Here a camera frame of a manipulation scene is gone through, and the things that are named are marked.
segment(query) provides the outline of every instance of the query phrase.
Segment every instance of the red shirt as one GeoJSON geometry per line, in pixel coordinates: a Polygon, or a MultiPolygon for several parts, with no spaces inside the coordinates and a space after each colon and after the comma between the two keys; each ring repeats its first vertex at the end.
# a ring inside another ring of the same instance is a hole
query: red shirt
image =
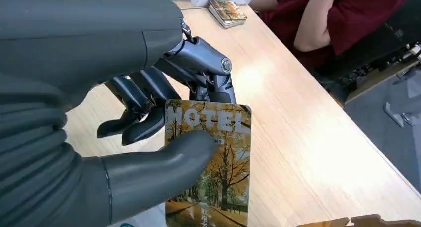
{"type": "Polygon", "coordinates": [[[334,0],[327,28],[331,45],[310,52],[294,48],[304,10],[310,0],[277,0],[261,19],[307,69],[317,69],[381,26],[405,0],[334,0]]]}

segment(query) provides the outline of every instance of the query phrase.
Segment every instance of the tree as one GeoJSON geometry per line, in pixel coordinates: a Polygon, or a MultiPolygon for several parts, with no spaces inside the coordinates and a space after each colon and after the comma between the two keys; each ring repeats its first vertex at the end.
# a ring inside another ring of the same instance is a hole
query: tree
{"type": "Polygon", "coordinates": [[[250,173],[250,132],[245,132],[244,129],[247,130],[251,127],[250,109],[247,106],[223,103],[215,105],[200,101],[178,101],[178,103],[172,101],[168,107],[172,107],[174,112],[177,107],[181,107],[183,115],[188,109],[193,108],[197,114],[193,112],[190,113],[190,117],[183,116],[181,124],[176,121],[170,124],[166,123],[166,136],[170,137],[167,141],[194,129],[207,130],[216,140],[221,140],[218,144],[219,151],[215,154],[202,175],[203,180],[196,182],[189,188],[189,196],[192,199],[198,200],[199,189],[204,188],[208,203],[213,203],[217,206],[221,192],[221,208],[227,210],[228,196],[230,196],[230,201],[237,201],[238,198],[234,197],[234,195],[243,195],[248,187],[250,173]],[[206,116],[202,112],[203,110],[207,110],[208,113],[210,110],[215,112],[210,117],[209,115],[206,116]],[[221,130],[219,129],[218,111],[232,112],[231,122],[225,124],[232,128],[221,127],[221,130]],[[191,127],[186,123],[186,118],[190,118],[190,121],[193,121],[197,119],[198,115],[199,122],[195,127],[191,127]],[[237,132],[235,128],[236,125],[239,125],[236,123],[238,121],[236,119],[238,117],[237,115],[241,117],[240,123],[243,126],[241,133],[237,132]]]}

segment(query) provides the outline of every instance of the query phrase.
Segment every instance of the gray floor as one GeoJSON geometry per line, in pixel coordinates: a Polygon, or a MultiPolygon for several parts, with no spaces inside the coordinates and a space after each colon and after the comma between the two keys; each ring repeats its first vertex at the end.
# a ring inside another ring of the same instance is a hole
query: gray floor
{"type": "Polygon", "coordinates": [[[390,79],[351,101],[345,111],[397,169],[421,192],[421,125],[399,127],[384,111],[390,79]]]}

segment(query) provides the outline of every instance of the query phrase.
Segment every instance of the wooden desk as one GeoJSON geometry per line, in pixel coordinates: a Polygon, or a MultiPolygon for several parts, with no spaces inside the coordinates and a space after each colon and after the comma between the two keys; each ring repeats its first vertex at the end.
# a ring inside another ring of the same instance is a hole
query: wooden desk
{"type": "MultiPolygon", "coordinates": [[[[296,226],[378,213],[421,221],[421,197],[249,7],[224,30],[205,9],[184,10],[196,36],[233,62],[238,103],[253,110],[249,226],[296,226]]],[[[187,90],[173,82],[183,98],[187,90]]],[[[68,140],[83,156],[152,151],[152,138],[122,147],[96,139],[122,105],[104,87],[68,113],[68,140]]]]}

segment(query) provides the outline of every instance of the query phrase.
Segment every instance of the gray robotic arm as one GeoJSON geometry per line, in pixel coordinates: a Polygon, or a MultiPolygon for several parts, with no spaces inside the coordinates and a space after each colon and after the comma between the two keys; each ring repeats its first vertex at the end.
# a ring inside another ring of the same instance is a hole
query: gray robotic arm
{"type": "Polygon", "coordinates": [[[172,2],[0,6],[0,226],[105,226],[194,183],[216,150],[205,132],[154,153],[81,158],[62,130],[64,113],[105,82],[127,109],[98,135],[123,132],[127,143],[147,138],[163,124],[165,100],[179,98],[161,71],[190,87],[191,99],[235,102],[230,62],[200,38],[182,41],[183,16],[172,2]],[[198,56],[195,47],[211,52],[198,56]],[[202,61],[210,56],[220,64],[202,61]]]}

